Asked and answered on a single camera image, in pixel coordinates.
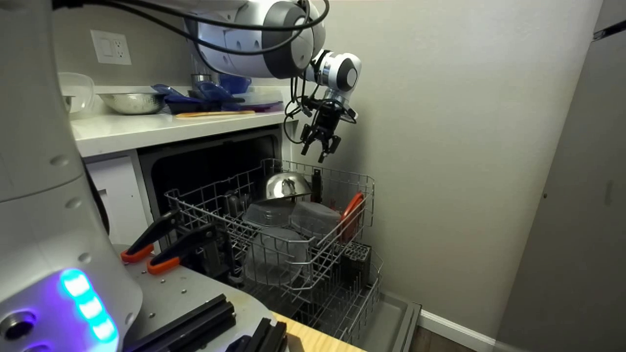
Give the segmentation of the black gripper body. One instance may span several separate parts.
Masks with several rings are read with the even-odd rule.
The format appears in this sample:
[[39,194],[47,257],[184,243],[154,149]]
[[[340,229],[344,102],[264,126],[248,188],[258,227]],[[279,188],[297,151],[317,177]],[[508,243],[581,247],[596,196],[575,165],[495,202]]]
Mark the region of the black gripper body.
[[319,141],[322,149],[332,153],[338,149],[340,137],[334,134],[340,122],[354,124],[358,114],[336,100],[305,98],[303,106],[313,114],[311,126],[301,132],[301,141]]

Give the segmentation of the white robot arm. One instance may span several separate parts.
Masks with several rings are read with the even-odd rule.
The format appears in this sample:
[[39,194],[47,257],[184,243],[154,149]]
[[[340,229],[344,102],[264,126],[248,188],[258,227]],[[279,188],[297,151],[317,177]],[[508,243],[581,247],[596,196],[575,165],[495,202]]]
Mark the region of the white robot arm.
[[319,161],[332,155],[340,122],[354,124],[350,108],[362,61],[324,48],[322,22],[330,0],[317,10],[311,0],[52,0],[52,8],[115,8],[187,40],[213,71],[244,79],[287,79],[324,87],[324,94],[295,94],[287,118],[305,114],[297,145],[320,145]]

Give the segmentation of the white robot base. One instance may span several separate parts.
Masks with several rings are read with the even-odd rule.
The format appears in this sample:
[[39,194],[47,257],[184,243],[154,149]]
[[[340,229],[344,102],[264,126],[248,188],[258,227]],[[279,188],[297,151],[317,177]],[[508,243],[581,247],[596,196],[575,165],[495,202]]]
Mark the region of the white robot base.
[[94,204],[51,16],[51,0],[0,0],[2,352],[119,352],[142,292]]

